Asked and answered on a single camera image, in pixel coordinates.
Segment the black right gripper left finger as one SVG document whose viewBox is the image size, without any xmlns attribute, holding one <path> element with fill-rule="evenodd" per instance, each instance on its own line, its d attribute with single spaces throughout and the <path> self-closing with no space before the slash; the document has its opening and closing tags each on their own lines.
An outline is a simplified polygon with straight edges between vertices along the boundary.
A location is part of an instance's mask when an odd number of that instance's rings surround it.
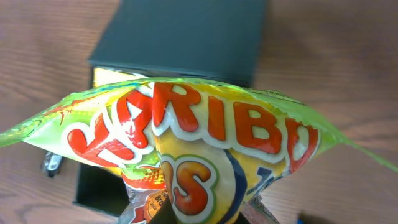
<svg viewBox="0 0 398 224">
<path fill-rule="evenodd" d="M 149 224 L 177 224 L 170 200 L 167 198 Z"/>
</svg>

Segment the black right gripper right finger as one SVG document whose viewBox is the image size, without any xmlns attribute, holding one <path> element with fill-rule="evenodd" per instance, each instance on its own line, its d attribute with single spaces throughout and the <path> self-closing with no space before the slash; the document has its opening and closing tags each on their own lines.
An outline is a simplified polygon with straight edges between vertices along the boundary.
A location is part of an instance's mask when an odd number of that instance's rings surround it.
<svg viewBox="0 0 398 224">
<path fill-rule="evenodd" d="M 235 220 L 235 222 L 233 224 L 250 224 L 250 222 L 248 221 L 248 219 L 243 215 L 242 212 L 239 213 L 237 219 Z"/>
</svg>

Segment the green Haribo gummy bag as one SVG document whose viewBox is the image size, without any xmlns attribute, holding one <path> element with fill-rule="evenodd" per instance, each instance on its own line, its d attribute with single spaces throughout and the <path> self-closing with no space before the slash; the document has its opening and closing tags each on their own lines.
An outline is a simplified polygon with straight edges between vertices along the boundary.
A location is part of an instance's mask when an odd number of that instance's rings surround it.
<svg viewBox="0 0 398 224">
<path fill-rule="evenodd" d="M 125 223 L 169 202 L 178 223 L 233 223 L 273 182 L 350 140 L 309 106 L 275 91 L 199 78 L 140 78 L 79 93 L 1 134 L 116 171 Z"/>
</svg>

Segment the yellow Hacks candy bag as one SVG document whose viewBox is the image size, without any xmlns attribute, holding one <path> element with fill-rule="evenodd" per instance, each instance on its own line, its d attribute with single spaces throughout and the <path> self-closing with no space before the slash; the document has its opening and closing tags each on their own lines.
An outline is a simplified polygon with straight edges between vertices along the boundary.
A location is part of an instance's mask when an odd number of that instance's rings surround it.
<svg viewBox="0 0 398 224">
<path fill-rule="evenodd" d="M 93 69 L 93 87 L 99 87 L 110 83 L 124 82 L 128 80 L 137 80 L 146 76 L 140 73 L 124 73 L 121 71 L 110 70 L 106 68 Z"/>
</svg>

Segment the red Hacks candy bag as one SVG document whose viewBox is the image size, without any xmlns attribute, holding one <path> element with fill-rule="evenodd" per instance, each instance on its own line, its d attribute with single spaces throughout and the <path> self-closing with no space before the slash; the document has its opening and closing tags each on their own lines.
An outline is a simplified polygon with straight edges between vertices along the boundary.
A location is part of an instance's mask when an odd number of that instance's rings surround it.
<svg viewBox="0 0 398 224">
<path fill-rule="evenodd" d="M 250 224 L 280 224 L 261 200 L 261 196 L 257 195 L 245 203 L 241 210 L 244 217 Z"/>
</svg>

